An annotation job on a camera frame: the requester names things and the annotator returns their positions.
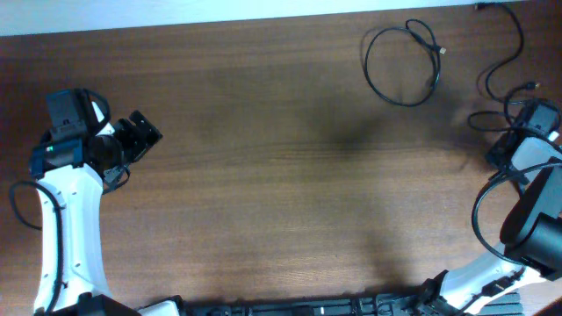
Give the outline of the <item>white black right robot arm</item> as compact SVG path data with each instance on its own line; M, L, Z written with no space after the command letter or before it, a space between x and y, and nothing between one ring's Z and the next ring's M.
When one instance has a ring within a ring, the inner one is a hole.
M412 309L427 315L475 315L483 307L525 285L561 277L561 125L559 109L529 101L505 130L509 154L505 169L477 196L472 230L486 249L462 268L445 270L424 284ZM486 241L479 227L479 208L486 196L506 182L521 193L500 230L500 242Z

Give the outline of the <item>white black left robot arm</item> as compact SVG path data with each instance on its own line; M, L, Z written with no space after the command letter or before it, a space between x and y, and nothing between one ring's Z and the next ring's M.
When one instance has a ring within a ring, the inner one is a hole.
M30 173L42 215L42 263L33 310L76 305L84 293L109 296L100 237L103 195L115 191L161 132L139 111L112 123L109 104L92 90L47 96L52 126L32 151Z

